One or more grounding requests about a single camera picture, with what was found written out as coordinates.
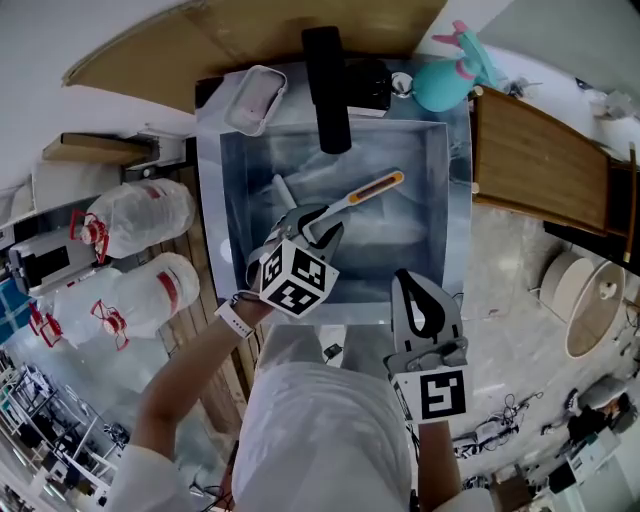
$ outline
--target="wrist strap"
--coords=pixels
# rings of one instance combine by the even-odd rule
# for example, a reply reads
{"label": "wrist strap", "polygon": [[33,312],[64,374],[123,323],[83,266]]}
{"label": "wrist strap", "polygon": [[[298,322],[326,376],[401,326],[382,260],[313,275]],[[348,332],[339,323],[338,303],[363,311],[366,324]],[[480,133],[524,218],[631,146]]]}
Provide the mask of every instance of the wrist strap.
{"label": "wrist strap", "polygon": [[238,316],[238,314],[231,308],[231,305],[231,301],[226,301],[214,314],[227,322],[227,325],[231,327],[238,336],[241,338],[248,338],[253,334],[254,329],[249,327],[245,321]]}

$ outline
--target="electronic device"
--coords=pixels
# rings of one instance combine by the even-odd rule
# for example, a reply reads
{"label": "electronic device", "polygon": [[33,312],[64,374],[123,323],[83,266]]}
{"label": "electronic device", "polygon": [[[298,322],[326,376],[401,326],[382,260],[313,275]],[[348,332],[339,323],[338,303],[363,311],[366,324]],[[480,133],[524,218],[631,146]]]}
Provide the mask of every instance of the electronic device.
{"label": "electronic device", "polygon": [[91,245],[71,240],[69,227],[36,235],[9,249],[9,268],[18,289],[42,297],[92,270],[96,253]]}

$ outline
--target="person in background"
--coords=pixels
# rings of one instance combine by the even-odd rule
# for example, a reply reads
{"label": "person in background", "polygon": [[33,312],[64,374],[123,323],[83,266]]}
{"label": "person in background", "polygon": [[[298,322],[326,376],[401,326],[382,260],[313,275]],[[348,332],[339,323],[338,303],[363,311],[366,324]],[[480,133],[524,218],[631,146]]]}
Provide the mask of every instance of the person in background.
{"label": "person in background", "polygon": [[[252,292],[236,295],[230,304],[250,328],[271,311]],[[313,327],[272,329],[240,432],[232,477],[235,510],[409,510],[409,440],[376,355],[375,347],[384,342],[379,327],[348,330],[341,368],[325,364]],[[241,339],[218,317],[149,383],[106,510],[193,510],[172,463],[176,429]],[[419,439],[421,512],[493,510],[486,490],[462,491],[447,422],[421,425]]]}
{"label": "person in background", "polygon": [[632,404],[627,393],[613,398],[604,407],[592,409],[585,405],[582,409],[578,405],[578,390],[572,389],[564,403],[564,415],[557,423],[544,425],[540,435],[555,433],[560,427],[569,430],[569,443],[578,446],[587,437],[599,434],[605,428],[613,428],[622,414],[629,412]]}

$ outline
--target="sink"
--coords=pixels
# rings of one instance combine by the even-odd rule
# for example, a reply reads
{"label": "sink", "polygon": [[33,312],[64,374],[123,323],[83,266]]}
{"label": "sink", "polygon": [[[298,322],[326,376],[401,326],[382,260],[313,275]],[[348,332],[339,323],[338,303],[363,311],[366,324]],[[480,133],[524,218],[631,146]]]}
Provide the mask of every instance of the sink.
{"label": "sink", "polygon": [[442,284],[449,195],[446,124],[350,122],[352,148],[342,155],[320,151],[315,123],[276,126],[260,137],[220,135],[229,244],[239,288],[247,286],[249,253],[286,213],[272,184],[275,174],[282,175],[299,205],[331,204],[391,168],[404,172],[402,184],[316,225],[316,233],[339,221],[345,226],[331,261],[340,276],[325,304],[334,309],[347,304],[367,311],[380,311],[367,305],[388,308],[391,280],[399,268]]}

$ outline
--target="table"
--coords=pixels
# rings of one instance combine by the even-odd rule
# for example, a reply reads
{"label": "table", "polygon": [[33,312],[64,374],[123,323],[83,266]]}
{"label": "table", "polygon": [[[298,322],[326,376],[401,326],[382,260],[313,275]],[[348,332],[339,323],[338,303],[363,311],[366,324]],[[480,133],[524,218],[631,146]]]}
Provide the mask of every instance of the table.
{"label": "table", "polygon": [[[404,71],[415,75],[424,60],[385,60],[391,72]],[[304,63],[274,66],[287,75],[288,91],[273,117],[270,126],[286,126],[315,122],[315,108],[311,102]],[[206,101],[196,110],[197,148],[203,217],[209,258],[220,297],[228,298],[237,291],[233,263],[225,254],[229,228],[225,210],[222,178],[220,135],[233,131],[224,123],[225,109],[245,71],[225,75]],[[471,130],[466,101],[446,112],[435,113],[424,110],[411,99],[392,97],[391,108],[384,119],[417,120],[446,123],[449,149],[449,197],[446,233],[446,253],[442,285],[451,295],[462,292],[469,250],[471,219]],[[305,317],[314,324],[363,324],[371,323],[372,317],[390,320],[388,303],[323,304]],[[284,315],[272,314],[267,322],[287,322]]]}

